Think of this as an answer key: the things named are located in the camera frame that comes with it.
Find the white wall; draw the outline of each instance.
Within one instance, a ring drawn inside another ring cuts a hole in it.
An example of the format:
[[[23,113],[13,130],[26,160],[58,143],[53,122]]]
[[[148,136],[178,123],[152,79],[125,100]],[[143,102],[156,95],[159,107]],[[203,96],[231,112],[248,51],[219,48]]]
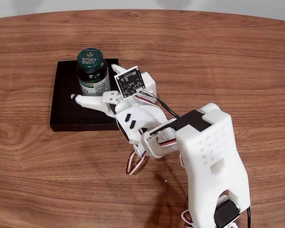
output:
[[[0,18],[79,9],[182,9],[285,20],[285,0],[0,0]]]

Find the wood grain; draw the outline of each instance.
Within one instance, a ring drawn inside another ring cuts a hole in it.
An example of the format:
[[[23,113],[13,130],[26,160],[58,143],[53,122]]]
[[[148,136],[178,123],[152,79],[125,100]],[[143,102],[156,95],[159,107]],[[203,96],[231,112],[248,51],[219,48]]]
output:
[[[209,102],[230,113],[252,227],[285,228],[285,22],[158,10],[0,19],[0,228],[183,227],[178,154],[129,177],[120,132],[51,131],[56,62],[86,47],[147,70],[179,114]]]

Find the black box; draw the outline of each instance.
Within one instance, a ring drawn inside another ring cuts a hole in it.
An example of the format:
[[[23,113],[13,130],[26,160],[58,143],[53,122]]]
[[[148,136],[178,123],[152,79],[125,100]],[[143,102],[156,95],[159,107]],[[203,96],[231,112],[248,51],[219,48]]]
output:
[[[119,64],[118,59],[105,60],[109,67],[111,90],[118,90],[114,79],[116,73],[111,68],[111,64]],[[100,111],[83,108],[70,98],[71,94],[81,94],[76,67],[75,60],[57,63],[49,125],[54,132],[118,130],[114,118]]]

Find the white robotic arm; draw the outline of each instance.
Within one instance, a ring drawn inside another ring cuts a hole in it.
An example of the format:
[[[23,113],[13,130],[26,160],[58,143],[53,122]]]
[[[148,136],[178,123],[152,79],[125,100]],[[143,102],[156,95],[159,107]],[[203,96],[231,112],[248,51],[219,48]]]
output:
[[[117,73],[115,78],[119,78],[137,67],[125,70],[112,65],[112,68]],[[250,213],[250,194],[231,116],[210,103],[183,116],[170,110],[176,118],[168,120],[155,104],[159,101],[169,109],[156,97],[154,80],[147,72],[141,75],[145,88],[126,98],[118,91],[104,92],[102,97],[72,95],[71,98],[83,107],[116,119],[134,149],[127,174],[133,174],[145,156],[160,158],[170,152],[180,152],[180,162],[188,176],[192,221],[182,214],[187,223],[196,228],[236,228],[234,221],[240,213],[246,209]],[[141,159],[130,168],[135,153]]]

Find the green bottle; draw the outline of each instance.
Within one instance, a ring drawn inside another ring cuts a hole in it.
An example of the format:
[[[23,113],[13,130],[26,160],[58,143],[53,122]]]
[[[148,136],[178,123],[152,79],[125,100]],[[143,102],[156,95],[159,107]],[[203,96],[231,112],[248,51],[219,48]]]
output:
[[[87,48],[78,54],[77,76],[83,95],[101,96],[111,89],[108,64],[97,48]]]

